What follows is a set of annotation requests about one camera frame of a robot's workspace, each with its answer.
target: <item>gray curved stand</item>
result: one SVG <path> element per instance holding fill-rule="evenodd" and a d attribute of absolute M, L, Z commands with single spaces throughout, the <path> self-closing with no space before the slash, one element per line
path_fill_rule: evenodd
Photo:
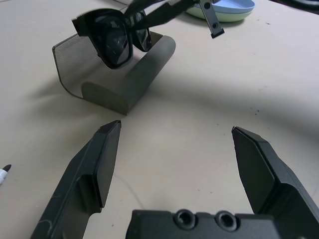
<path fill-rule="evenodd" d="M 171 37 L 151 36 L 150 51 L 134 48 L 132 61 L 117 70 L 103 63 L 88 37 L 74 35 L 60 42 L 53 55 L 62 86 L 75 97 L 127 115 L 175 51 Z"/>

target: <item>pen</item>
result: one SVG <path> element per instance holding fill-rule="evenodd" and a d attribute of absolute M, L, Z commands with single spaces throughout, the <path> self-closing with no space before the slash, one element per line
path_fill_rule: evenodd
<path fill-rule="evenodd" d="M 11 168 L 11 164 L 8 164 L 6 167 L 4 167 L 3 169 L 0 169 L 0 185 L 2 184 L 2 182 L 4 181 L 6 175 L 8 174 L 9 170 Z"/>

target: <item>black screw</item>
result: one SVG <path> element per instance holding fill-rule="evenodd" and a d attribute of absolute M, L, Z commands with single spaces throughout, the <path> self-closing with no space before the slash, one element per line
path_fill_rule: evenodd
<path fill-rule="evenodd" d="M 205 8 L 205 9 L 209 9 L 209 8 L 210 8 L 210 3 L 209 3 L 209 2 L 206 2 L 206 3 L 204 4 L 204 8 Z"/>
<path fill-rule="evenodd" d="M 228 232 L 233 232 L 237 229 L 237 222 L 234 215 L 228 211 L 218 212 L 215 216 L 217 224 Z"/>
<path fill-rule="evenodd" d="M 195 227 L 196 217 L 191 211 L 182 209 L 174 215 L 174 221 L 181 229 L 190 230 Z"/>

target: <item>light blue bowl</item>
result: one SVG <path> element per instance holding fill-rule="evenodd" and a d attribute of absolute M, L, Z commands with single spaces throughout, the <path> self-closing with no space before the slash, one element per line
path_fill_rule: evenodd
<path fill-rule="evenodd" d="M 252 0 L 221 0 L 212 5 L 216 12 L 231 14 L 247 13 L 255 7 Z"/>

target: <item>beige tabletop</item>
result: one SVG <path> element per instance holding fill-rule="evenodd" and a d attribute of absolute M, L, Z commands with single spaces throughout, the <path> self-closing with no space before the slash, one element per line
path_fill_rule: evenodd
<path fill-rule="evenodd" d="M 319 205 L 319 16 L 267 0 L 212 40 L 183 14 L 153 30 L 176 51 L 124 117 L 70 96 L 51 48 L 103 0 L 0 2 L 1 239 L 27 239 L 72 157 L 99 126 L 122 120 L 117 162 L 86 239 L 124 239 L 133 209 L 251 213 L 232 126 L 261 135 Z"/>

